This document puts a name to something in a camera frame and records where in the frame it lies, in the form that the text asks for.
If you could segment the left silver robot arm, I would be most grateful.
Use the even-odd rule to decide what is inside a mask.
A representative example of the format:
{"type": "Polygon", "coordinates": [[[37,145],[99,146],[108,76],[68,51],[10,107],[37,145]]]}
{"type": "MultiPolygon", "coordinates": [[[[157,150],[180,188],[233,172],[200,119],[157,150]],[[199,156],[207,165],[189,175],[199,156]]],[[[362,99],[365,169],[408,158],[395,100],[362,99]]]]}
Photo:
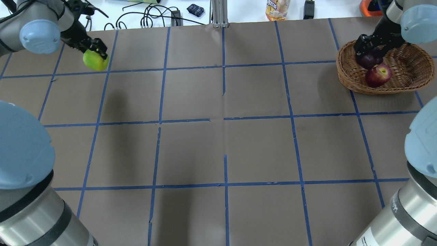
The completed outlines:
{"type": "Polygon", "coordinates": [[[97,239],[52,187],[55,149],[43,106],[62,46],[106,70],[107,47],[89,37],[87,0],[3,0],[1,18],[1,245],[98,246],[97,239]]]}

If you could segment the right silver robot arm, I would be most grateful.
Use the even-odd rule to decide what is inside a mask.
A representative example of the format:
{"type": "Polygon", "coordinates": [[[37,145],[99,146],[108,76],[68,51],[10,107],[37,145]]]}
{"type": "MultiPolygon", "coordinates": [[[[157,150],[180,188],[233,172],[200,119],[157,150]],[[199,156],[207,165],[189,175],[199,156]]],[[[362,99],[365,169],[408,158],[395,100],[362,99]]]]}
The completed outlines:
{"type": "MultiPolygon", "coordinates": [[[[382,16],[373,33],[337,55],[340,82],[362,94],[412,92],[435,79],[435,63],[420,44],[436,41],[435,0],[373,0],[382,16]]],[[[408,180],[351,246],[436,245],[436,98],[405,131],[408,180]]]]}

